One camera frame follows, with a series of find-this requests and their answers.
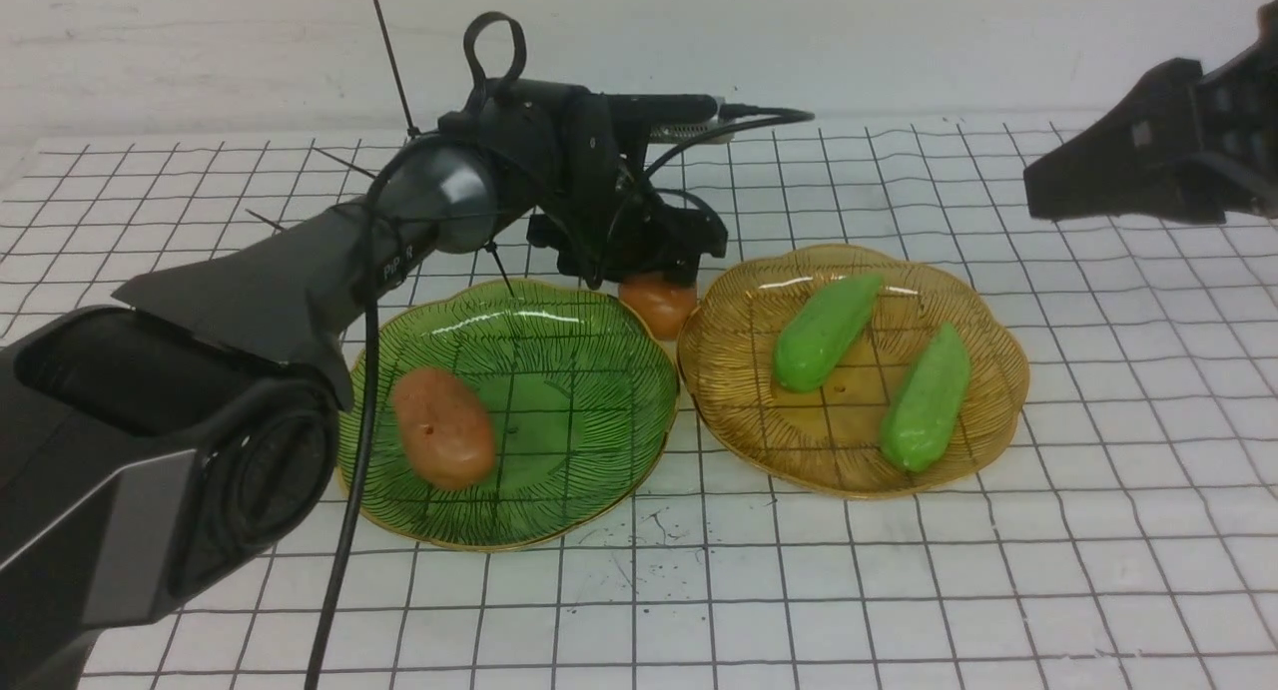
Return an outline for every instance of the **toy cucumber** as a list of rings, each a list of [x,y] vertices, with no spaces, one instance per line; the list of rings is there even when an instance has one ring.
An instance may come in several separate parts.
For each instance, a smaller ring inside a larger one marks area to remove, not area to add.
[[[777,383],[795,394],[820,388],[870,321],[882,284],[882,276],[866,272],[820,286],[781,330],[772,349]]]
[[[971,358],[958,331],[946,322],[906,373],[905,385],[879,428],[884,457],[907,473],[921,473],[944,455],[958,422]]]

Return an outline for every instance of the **potato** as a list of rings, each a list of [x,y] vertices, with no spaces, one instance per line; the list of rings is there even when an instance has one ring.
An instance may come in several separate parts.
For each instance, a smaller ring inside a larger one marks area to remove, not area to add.
[[[451,372],[408,372],[391,391],[391,408],[413,473],[436,488],[461,491],[497,465],[488,409]]]
[[[668,284],[658,272],[626,277],[617,299],[643,318],[657,340],[675,340],[697,308],[697,286]]]

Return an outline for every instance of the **cable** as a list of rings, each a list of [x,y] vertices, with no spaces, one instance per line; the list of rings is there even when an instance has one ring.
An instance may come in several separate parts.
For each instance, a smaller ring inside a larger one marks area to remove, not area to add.
[[[400,222],[391,217],[381,216],[377,211],[377,202],[382,190],[386,189],[390,179],[400,167],[412,161],[424,150],[435,148],[431,143],[433,134],[420,135],[418,143],[403,147],[377,172],[368,188],[368,194],[360,203],[367,213],[363,230],[364,249],[368,253],[368,272],[366,277],[364,299],[364,395],[363,408],[359,413],[359,443],[355,446],[355,463],[350,474],[350,494],[346,498],[346,509],[341,520],[341,530],[337,534],[337,548],[334,549],[332,571],[328,575],[328,588],[325,590],[323,604],[320,607],[320,622],[316,627],[314,644],[311,645],[311,661],[307,663],[305,690],[317,690],[320,675],[323,671],[323,658],[328,649],[328,636],[332,632],[332,621],[337,615],[337,599],[341,595],[341,585],[346,578],[346,564],[350,561],[350,548],[355,540],[355,528],[359,523],[359,510],[364,501],[364,483],[368,478],[368,465],[373,456],[373,431],[377,425],[377,374],[381,354],[381,325],[377,318],[377,253],[374,245],[374,229],[378,221],[386,222],[395,234],[396,253],[403,257],[404,244],[400,235]]]
[[[686,152],[686,150],[695,147],[695,144],[703,144],[705,141],[713,141],[721,138],[721,135],[739,134],[741,130],[754,130],[754,129],[767,129],[772,125],[790,125],[790,123],[808,123],[817,118],[815,114],[808,111],[796,111],[792,107],[753,107],[744,106],[744,103],[725,103],[720,111],[721,116],[725,118],[740,118],[740,116],[767,116],[759,118],[754,121],[736,121],[728,123],[728,125],[721,125],[718,129],[704,130],[702,134],[695,134],[690,139],[680,141],[674,147],[667,150],[666,153],[661,153],[657,161],[653,161],[639,179],[635,179],[634,187],[630,189],[629,194],[621,198],[621,203],[617,203],[617,211],[612,213],[612,221],[608,222],[608,231],[603,235],[603,245],[599,249],[599,262],[594,266],[594,272],[590,277],[590,289],[598,289],[603,285],[603,275],[607,271],[608,252],[612,248],[612,236],[616,235],[617,226],[620,226],[621,216],[625,213],[626,204],[630,199],[634,199],[635,194],[639,194],[651,185],[652,176],[657,171],[661,171],[662,166],[666,166],[671,158],[677,155]]]
[[[391,47],[391,32],[386,28],[386,17],[382,13],[381,0],[373,0],[373,10],[377,12],[377,24],[382,29],[382,42],[386,43],[386,57],[391,61],[391,73],[395,75],[395,89],[400,95],[400,106],[404,107],[404,121],[408,123],[408,138],[414,139],[422,132],[413,125],[413,114],[408,109],[408,95],[404,93],[404,82],[399,75],[399,65],[395,63],[395,49]]]

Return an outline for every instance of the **table surface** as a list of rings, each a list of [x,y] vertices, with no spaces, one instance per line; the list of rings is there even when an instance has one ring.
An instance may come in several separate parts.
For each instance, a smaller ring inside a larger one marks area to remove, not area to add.
[[[728,258],[849,240],[970,281],[1033,362],[1012,447],[915,497],[843,502],[736,459],[684,400],[634,498],[544,547],[481,555],[366,523],[328,690],[1254,690],[1278,677],[1278,230],[1033,221],[1020,175],[1086,118],[823,121],[694,148]],[[400,134],[56,139],[0,207],[9,344],[152,267],[270,235],[367,180]],[[501,236],[507,270],[556,276]],[[489,280],[435,257],[385,313]],[[360,325],[345,339],[359,351]],[[109,631],[86,690],[302,686],[337,491],[153,626]]]

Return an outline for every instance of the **yellow plate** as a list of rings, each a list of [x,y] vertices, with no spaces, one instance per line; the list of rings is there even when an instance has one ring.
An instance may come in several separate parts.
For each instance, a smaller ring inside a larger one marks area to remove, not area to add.
[[[772,378],[772,348],[813,290],[881,272],[869,326],[813,394]],[[942,322],[971,356],[971,383],[946,455],[904,473],[879,454],[878,431],[910,363]],[[858,245],[822,244],[739,263],[705,291],[679,336],[679,368],[716,438],[767,473],[850,498],[943,486],[1007,448],[1029,394],[1025,353],[971,286],[950,272]]]

